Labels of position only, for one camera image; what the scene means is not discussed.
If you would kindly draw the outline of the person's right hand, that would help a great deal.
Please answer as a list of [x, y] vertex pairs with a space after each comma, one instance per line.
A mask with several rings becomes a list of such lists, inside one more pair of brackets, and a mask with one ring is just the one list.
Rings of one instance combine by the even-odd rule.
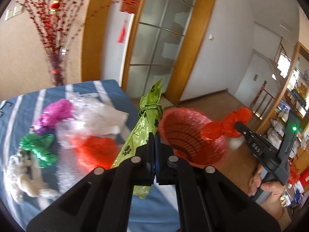
[[254, 196], [257, 193], [258, 188], [260, 188], [261, 190], [270, 193], [265, 202], [274, 203], [280, 199], [285, 190], [285, 186], [279, 181], [268, 181], [262, 183], [261, 173], [263, 170], [264, 167], [259, 164], [254, 176], [249, 180], [249, 196]]

